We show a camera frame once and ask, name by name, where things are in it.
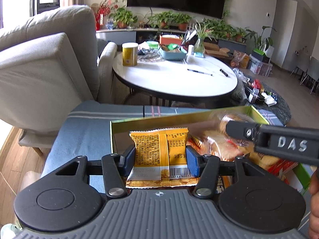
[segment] teal plastic tray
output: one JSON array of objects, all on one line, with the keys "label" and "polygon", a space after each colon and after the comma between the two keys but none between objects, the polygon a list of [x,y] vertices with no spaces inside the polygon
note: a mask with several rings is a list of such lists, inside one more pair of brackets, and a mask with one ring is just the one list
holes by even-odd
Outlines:
[{"label": "teal plastic tray", "polygon": [[170,52],[170,51],[164,51],[162,48],[160,48],[160,54],[165,60],[183,60],[187,56],[187,51],[185,49],[181,48],[181,53],[176,52]]}]

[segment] yellow canister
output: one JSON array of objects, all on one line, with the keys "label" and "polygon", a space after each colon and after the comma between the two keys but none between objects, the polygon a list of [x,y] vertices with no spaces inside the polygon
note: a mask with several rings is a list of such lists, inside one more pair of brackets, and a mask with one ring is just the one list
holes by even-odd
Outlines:
[{"label": "yellow canister", "polygon": [[138,65],[138,44],[134,42],[122,45],[123,66],[134,67]]}]

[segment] gray ribbed surface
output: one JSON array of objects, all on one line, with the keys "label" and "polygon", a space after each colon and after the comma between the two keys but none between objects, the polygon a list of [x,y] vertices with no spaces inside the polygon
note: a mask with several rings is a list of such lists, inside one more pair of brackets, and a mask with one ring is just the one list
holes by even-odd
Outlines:
[{"label": "gray ribbed surface", "polygon": [[24,230],[17,239],[302,239],[297,230],[261,235],[244,231],[219,214],[214,204],[187,190],[133,190],[109,201],[91,223],[71,232],[41,234]]}]

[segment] black pen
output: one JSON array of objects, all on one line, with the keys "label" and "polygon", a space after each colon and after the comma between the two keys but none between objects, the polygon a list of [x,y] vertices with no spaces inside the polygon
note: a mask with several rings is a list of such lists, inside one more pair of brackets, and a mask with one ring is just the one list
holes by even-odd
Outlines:
[{"label": "black pen", "polygon": [[228,77],[228,74],[227,74],[223,69],[220,69],[220,71],[221,71],[226,77]]},{"label": "black pen", "polygon": [[187,68],[188,71],[192,71],[192,72],[197,72],[197,73],[202,73],[202,74],[208,74],[210,76],[213,76],[211,73],[206,73],[206,72],[200,72],[200,71],[197,71],[197,70],[193,70],[193,69],[189,69]]}]

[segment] gray armchair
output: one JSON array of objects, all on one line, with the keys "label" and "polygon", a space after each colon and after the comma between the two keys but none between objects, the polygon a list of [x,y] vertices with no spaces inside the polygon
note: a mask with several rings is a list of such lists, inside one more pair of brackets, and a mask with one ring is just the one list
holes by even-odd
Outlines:
[{"label": "gray armchair", "polygon": [[97,66],[95,17],[71,6],[0,29],[0,119],[21,128],[19,145],[51,148],[68,113],[86,100],[112,103],[117,46]]}]

